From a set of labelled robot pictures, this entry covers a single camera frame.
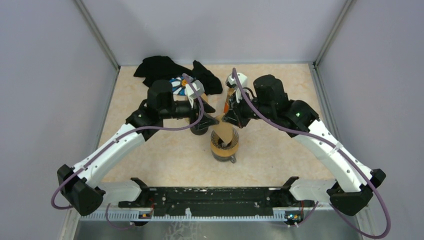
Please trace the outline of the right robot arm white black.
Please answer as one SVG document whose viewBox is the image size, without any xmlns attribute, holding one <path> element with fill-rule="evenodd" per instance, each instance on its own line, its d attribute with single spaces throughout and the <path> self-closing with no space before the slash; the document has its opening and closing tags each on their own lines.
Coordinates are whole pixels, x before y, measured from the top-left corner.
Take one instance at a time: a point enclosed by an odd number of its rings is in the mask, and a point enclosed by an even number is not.
<svg viewBox="0 0 424 240">
<path fill-rule="evenodd" d="M 281 188 L 284 204 L 328 203 L 348 216 L 356 215 L 368 205 L 386 174 L 354 158 L 309 104 L 289 99 L 280 79 L 271 74 L 257 78 L 253 82 L 255 96 L 250 96 L 247 77 L 242 73 L 228 76 L 225 83 L 234 89 L 223 118 L 225 122 L 244 128 L 250 120 L 261 119 L 307 148 L 333 175 L 330 180 L 289 178 Z"/>
</svg>

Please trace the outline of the orange coffee filter box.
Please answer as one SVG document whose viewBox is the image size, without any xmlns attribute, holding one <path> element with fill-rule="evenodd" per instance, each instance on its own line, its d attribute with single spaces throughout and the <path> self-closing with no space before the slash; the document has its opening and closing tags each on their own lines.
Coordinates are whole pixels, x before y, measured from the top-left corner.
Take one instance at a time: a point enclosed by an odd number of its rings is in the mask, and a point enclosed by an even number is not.
<svg viewBox="0 0 424 240">
<path fill-rule="evenodd" d="M 233 96 L 233 94 L 235 93 L 235 91 L 236 90 L 234 88 L 229 88 L 227 90 L 227 95 L 226 95 L 226 99 L 225 99 L 225 102 L 224 102 L 224 109 L 223 109 L 224 114 L 226 114 L 230 109 L 230 99 Z"/>
</svg>

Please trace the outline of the smoky glass pitcher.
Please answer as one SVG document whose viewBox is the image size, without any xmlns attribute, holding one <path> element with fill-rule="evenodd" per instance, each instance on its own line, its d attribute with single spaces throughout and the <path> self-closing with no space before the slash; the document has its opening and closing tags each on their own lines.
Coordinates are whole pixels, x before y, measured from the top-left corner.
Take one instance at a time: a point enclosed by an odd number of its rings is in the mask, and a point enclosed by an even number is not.
<svg viewBox="0 0 424 240">
<path fill-rule="evenodd" d="M 231 156 L 219 156 L 219 155 L 215 155 L 214 159 L 219 161 L 219 162 L 230 162 L 232 164 L 235 164 L 237 162 L 237 159 L 234 155 Z"/>
</svg>

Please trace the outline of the brown paper coffee filter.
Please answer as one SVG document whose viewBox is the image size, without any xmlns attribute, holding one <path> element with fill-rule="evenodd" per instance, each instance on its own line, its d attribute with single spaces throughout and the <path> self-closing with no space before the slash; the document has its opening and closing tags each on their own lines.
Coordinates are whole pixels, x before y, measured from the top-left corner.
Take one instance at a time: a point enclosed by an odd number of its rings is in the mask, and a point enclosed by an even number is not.
<svg viewBox="0 0 424 240">
<path fill-rule="evenodd" d="M 208 99 L 208 96 L 207 96 L 206 94 L 202 94 L 200 97 L 202 98 L 202 100 L 203 100 L 205 103 L 209 103 L 209 99 Z"/>
</svg>

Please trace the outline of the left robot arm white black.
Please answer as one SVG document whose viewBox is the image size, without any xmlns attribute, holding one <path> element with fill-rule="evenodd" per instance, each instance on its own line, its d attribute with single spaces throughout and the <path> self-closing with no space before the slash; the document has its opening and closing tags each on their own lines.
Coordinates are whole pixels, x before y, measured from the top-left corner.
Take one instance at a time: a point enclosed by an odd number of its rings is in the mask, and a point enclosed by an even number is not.
<svg viewBox="0 0 424 240">
<path fill-rule="evenodd" d="M 159 130 L 165 130 L 164 120 L 188 119 L 187 128 L 207 130 L 218 125 L 221 117 L 212 117 L 215 109 L 201 98 L 203 85 L 198 81 L 187 84 L 187 100 L 174 100 L 172 84 L 158 80 L 147 90 L 142 101 L 119 130 L 91 155 L 70 167 L 57 171 L 59 191 L 81 216 L 88 216 L 99 207 L 127 202 L 144 207 L 150 193 L 140 180 L 103 182 L 104 176 L 127 154 L 147 142 Z"/>
</svg>

